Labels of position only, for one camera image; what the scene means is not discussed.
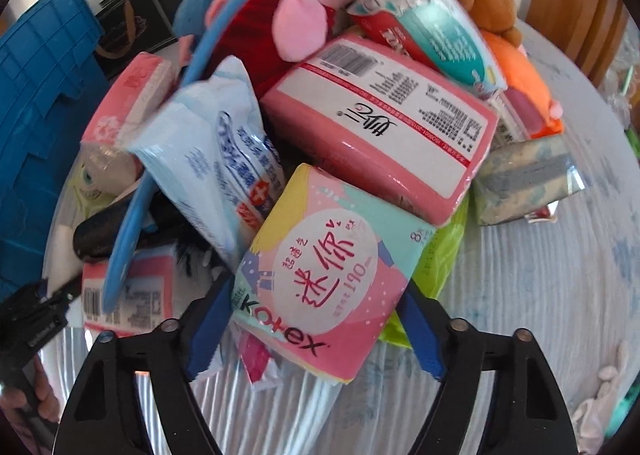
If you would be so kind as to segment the person's hand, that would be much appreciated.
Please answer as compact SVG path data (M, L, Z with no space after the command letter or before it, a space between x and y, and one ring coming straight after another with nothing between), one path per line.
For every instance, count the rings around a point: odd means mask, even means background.
M33 407L42 420L56 425L60 421L61 405L50 384L46 370L39 355L32 359L35 368L34 391L38 405ZM22 390L4 386L1 390L1 412L6 417L8 425L14 432L10 446L15 446L20 454L50 454L51 450L36 439L32 427L23 415L23 409L28 405Z

